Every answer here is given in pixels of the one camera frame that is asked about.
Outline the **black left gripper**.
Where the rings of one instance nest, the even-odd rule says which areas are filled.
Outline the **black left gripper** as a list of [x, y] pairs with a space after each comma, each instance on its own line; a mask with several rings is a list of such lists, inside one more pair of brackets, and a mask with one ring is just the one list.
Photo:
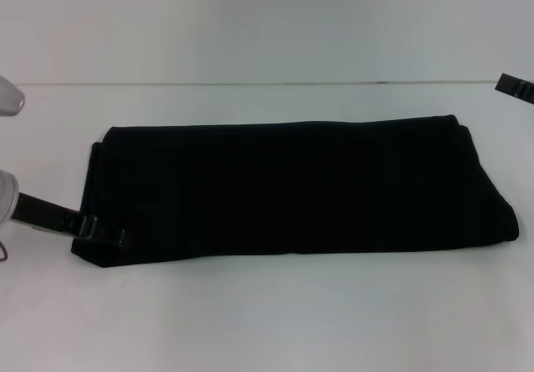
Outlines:
[[124, 229], [105, 226], [96, 215], [81, 214], [33, 196], [20, 193], [12, 220], [82, 241], [126, 248], [129, 235]]

